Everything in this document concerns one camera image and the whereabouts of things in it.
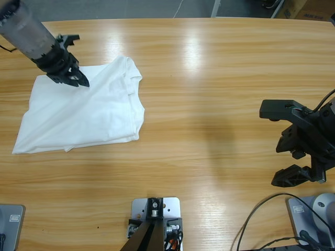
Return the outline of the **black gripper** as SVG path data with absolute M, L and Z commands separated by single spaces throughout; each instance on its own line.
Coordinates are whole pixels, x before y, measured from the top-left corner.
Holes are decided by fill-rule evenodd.
M 293 158 L 311 156 L 311 166 L 291 165 L 277 171 L 271 181 L 276 187 L 295 187 L 311 182 L 325 182 L 326 171 L 334 167 L 334 104 L 318 111 L 293 101 L 282 101 L 282 120 L 292 123 L 282 132 L 276 152 L 290 152 Z
M 62 47 L 53 45 L 47 54 L 33 62 L 55 83 L 70 86 L 89 86 L 87 77 L 80 71 L 78 60 Z

